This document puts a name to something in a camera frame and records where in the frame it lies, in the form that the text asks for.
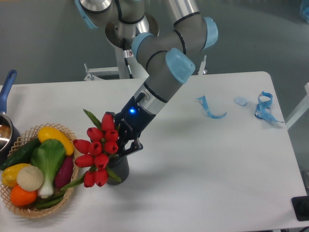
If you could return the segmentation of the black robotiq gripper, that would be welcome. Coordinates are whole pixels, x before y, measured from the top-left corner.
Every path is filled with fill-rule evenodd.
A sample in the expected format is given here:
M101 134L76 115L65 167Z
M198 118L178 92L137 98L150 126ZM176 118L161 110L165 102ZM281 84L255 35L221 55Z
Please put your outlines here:
M124 146L119 151L119 157L131 155L143 149L143 145L139 140L140 134L156 116L156 114L149 113L140 105L144 98L145 96L136 98L133 96L119 113L106 112L104 114L105 120L115 120L115 125L120 126L118 131L120 143L133 140L129 148Z

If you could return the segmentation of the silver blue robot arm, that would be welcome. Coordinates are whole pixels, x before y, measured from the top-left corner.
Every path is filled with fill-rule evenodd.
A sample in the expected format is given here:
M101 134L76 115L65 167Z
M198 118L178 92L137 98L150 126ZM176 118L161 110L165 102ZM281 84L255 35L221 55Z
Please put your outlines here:
M115 115L119 127L117 154L132 154L142 149L141 132L195 71L189 56L216 43L216 23L200 15L194 0L168 0L174 30L159 36L150 32L142 0L77 0L75 5L88 26L113 25L110 42L131 50L148 73L148 78Z

